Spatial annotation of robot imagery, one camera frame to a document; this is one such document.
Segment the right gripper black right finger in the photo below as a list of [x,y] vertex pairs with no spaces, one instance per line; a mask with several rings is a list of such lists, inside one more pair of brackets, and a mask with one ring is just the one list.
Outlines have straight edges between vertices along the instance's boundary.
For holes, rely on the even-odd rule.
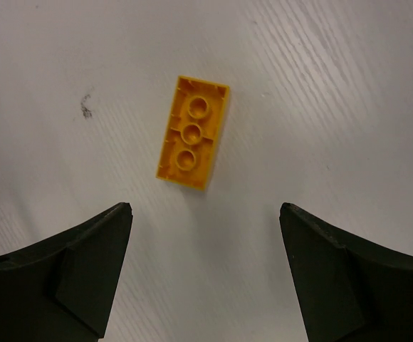
[[413,341],[413,256],[287,202],[280,225],[309,341]]

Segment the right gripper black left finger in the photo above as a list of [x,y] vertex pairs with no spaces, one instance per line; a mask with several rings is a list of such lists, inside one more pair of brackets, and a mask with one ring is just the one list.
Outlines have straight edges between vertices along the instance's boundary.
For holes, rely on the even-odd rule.
[[0,256],[0,341],[105,336],[132,226],[121,202],[88,221]]

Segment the orange yellow lego brick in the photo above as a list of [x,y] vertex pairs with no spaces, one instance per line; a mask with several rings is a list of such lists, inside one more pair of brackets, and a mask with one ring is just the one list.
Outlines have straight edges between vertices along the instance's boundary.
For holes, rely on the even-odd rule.
[[228,108],[230,87],[179,76],[156,177],[205,190]]

